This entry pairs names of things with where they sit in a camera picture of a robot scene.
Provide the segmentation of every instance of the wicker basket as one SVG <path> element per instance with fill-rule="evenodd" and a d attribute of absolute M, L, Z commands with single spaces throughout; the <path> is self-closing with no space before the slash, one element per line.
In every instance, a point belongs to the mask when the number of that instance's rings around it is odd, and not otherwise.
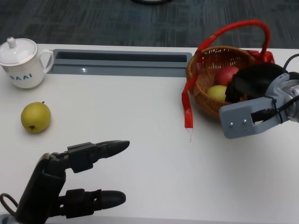
<path fill-rule="evenodd" d="M 221 34 L 234 28 L 248 25 L 260 26 L 265 32 L 266 38 L 261 53 L 227 46 L 209 47 Z M 186 128 L 193 127 L 188 91 L 195 97 L 196 103 L 204 112 L 215 119 L 219 119 L 220 108 L 230 103 L 219 101 L 207 95 L 207 90 L 215 84 L 215 76 L 223 67 L 235 66 L 242 69 L 255 63 L 273 62 L 273 55 L 270 52 L 266 52 L 269 42 L 270 31 L 268 26 L 260 21 L 251 20 L 237 22 L 224 27 L 201 43 L 186 69 L 187 82 L 182 93 Z"/>

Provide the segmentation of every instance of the white table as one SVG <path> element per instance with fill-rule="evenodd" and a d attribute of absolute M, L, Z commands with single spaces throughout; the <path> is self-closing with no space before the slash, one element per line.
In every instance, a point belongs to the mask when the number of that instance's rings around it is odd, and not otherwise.
<path fill-rule="evenodd" d="M 39 48 L 196 50 L 46 44 Z M 279 65 L 299 52 L 271 51 Z M 299 58 L 294 59 L 288 70 L 298 71 L 298 62 Z M 220 124 L 193 105 L 190 143 L 181 103 L 184 84 L 185 78 L 54 74 L 35 89 L 21 90 L 10 84 L 0 68 L 0 192 L 19 201 L 46 152 L 63 152 L 67 146 L 88 141 L 130 140 L 127 150 L 98 161 L 91 170 L 79 174 L 67 170 L 61 192 L 120 190 L 127 201 L 93 217 L 50 222 L 157 223 L 129 218 L 158 218 L 197 224 L 210 223 L 202 220 L 299 223 L 299 125 L 286 122 L 260 135 L 228 140 Z M 45 101 L 51 109 L 52 123 L 41 134 L 29 134 L 21 126 L 20 115 L 36 101 Z M 6 212 L 2 206 L 0 212 Z M 107 221 L 107 217 L 123 219 Z"/>

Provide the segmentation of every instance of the gray carpet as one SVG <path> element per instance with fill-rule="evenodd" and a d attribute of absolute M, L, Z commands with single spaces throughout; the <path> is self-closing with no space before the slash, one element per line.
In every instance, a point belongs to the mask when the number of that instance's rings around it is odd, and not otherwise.
<path fill-rule="evenodd" d="M 272 48 L 299 48 L 299 0 L 0 0 L 0 43 L 9 35 L 37 43 L 197 47 L 235 21 L 260 19 Z M 258 28 L 224 34 L 218 44 L 260 47 Z"/>

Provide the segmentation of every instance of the pear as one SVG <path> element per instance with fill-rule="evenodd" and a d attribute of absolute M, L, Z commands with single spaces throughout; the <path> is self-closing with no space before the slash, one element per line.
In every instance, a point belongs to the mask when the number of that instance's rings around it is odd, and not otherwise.
<path fill-rule="evenodd" d="M 35 102 L 27 105 L 22 114 L 23 127 L 31 133 L 39 133 L 46 129 L 51 121 L 51 112 L 44 102 Z"/>

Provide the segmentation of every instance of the red apple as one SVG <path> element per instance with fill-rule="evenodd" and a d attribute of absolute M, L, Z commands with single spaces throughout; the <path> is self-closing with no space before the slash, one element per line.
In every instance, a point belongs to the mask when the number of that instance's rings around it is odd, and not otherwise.
<path fill-rule="evenodd" d="M 238 70 L 239 69 L 234 66 L 225 67 L 221 69 L 218 75 L 216 75 L 216 84 L 228 86 L 228 84 L 232 81 L 233 76 L 238 72 Z"/>

